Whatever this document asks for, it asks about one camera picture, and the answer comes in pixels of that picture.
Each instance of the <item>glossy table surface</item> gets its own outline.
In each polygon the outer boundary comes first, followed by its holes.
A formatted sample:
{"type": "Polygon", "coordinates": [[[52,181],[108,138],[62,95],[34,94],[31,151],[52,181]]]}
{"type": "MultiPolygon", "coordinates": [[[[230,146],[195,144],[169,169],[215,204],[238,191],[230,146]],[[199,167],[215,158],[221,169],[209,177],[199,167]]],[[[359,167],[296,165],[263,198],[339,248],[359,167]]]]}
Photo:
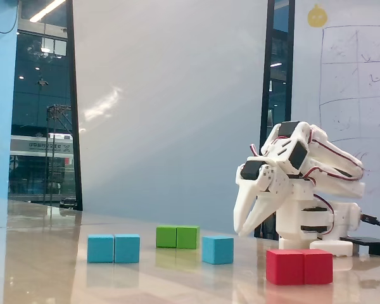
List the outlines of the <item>glossy table surface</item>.
{"type": "Polygon", "coordinates": [[[265,250],[275,241],[235,237],[234,264],[213,266],[201,250],[155,249],[155,227],[10,201],[0,220],[0,304],[380,303],[380,257],[335,259],[327,286],[274,286],[265,250]],[[125,233],[141,235],[139,264],[86,263],[88,234],[125,233]]]}

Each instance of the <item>black cable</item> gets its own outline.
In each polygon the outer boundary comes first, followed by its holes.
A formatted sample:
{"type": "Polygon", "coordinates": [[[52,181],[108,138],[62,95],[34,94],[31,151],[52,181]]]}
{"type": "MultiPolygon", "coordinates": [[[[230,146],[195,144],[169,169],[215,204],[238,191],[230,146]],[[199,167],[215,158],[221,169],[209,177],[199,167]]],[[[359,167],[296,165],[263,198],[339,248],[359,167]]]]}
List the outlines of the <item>black cable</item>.
{"type": "Polygon", "coordinates": [[[13,29],[15,28],[16,24],[17,24],[17,20],[18,20],[18,5],[19,5],[19,1],[17,1],[17,11],[15,13],[15,20],[14,20],[14,24],[13,24],[13,27],[11,28],[11,30],[9,30],[8,32],[2,32],[0,31],[0,34],[8,34],[8,33],[11,33],[13,31],[13,29]]]}
{"type": "Polygon", "coordinates": [[[361,221],[371,224],[371,225],[377,225],[380,227],[380,221],[377,219],[377,217],[372,217],[371,215],[362,214],[360,217],[361,221]]]}

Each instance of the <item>yellow sticker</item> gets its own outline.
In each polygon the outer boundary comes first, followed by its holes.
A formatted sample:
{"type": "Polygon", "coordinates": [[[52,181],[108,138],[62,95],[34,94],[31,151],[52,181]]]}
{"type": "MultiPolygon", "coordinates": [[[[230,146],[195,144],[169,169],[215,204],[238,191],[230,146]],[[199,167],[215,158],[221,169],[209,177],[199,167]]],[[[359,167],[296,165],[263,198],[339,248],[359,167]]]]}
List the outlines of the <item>yellow sticker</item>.
{"type": "Polygon", "coordinates": [[[327,13],[318,4],[308,13],[308,24],[312,27],[323,27],[328,21],[327,13]]]}

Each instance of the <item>red cube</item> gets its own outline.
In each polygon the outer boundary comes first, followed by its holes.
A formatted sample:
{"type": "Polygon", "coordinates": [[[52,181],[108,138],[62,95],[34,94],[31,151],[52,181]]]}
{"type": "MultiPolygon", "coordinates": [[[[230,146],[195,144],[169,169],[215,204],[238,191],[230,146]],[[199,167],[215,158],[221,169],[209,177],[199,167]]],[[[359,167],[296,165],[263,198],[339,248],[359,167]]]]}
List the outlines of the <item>red cube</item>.
{"type": "Polygon", "coordinates": [[[329,284],[334,280],[333,255],[320,249],[299,250],[304,255],[305,284],[329,284]]]}
{"type": "Polygon", "coordinates": [[[266,280],[276,285],[303,285],[304,254],[297,250],[267,250],[266,280]]]}

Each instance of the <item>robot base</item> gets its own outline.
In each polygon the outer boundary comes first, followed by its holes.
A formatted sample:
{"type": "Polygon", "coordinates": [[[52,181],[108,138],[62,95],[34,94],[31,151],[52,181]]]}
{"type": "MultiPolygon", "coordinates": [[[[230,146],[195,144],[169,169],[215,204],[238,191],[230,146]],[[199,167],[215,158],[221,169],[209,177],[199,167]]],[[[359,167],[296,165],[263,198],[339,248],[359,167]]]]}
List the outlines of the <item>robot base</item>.
{"type": "Polygon", "coordinates": [[[289,239],[280,238],[279,249],[322,249],[324,251],[332,253],[337,257],[351,257],[353,253],[353,243],[347,241],[312,241],[301,240],[292,241],[289,239]]]}
{"type": "Polygon", "coordinates": [[[293,241],[290,239],[283,239],[282,237],[279,239],[279,249],[310,249],[310,243],[312,240],[299,240],[293,241]]]}
{"type": "Polygon", "coordinates": [[[310,249],[322,249],[337,257],[351,257],[353,254],[353,243],[333,239],[314,241],[310,244],[310,249]]]}

